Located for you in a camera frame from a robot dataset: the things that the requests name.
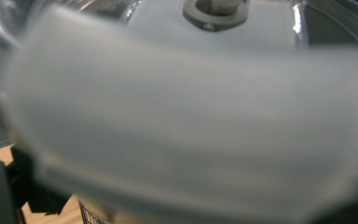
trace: wooden table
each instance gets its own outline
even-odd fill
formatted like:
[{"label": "wooden table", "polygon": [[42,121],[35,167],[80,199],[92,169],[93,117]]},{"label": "wooden table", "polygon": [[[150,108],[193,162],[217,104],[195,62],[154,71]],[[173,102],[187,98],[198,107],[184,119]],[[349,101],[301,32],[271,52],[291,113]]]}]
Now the wooden table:
[{"label": "wooden table", "polygon": [[[9,164],[12,160],[10,146],[0,148],[0,161]],[[31,213],[28,203],[22,207],[22,212],[27,224],[83,224],[76,196],[69,199],[59,216]]]}]

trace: wooden surface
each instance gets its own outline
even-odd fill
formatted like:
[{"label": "wooden surface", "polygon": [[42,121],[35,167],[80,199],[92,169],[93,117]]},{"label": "wooden surface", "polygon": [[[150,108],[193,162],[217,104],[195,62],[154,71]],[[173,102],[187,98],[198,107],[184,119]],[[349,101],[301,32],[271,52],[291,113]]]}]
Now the wooden surface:
[{"label": "wooden surface", "polygon": [[[10,147],[0,148],[0,161],[9,164],[12,161]],[[27,224],[82,224],[83,220],[80,214],[78,201],[76,196],[71,197],[59,216],[45,216],[45,214],[31,213],[26,203],[22,207]]]}]

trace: white frosted plastic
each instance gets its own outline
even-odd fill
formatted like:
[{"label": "white frosted plastic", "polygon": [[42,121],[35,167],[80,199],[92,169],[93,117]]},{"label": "white frosted plastic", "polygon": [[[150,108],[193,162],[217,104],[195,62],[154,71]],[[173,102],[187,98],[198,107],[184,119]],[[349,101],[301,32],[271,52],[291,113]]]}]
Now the white frosted plastic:
[{"label": "white frosted plastic", "polygon": [[238,50],[184,23],[159,44],[158,21],[134,28],[148,7],[128,26],[54,8],[14,55],[1,108],[42,181],[157,217],[283,223],[354,195],[358,50]]}]

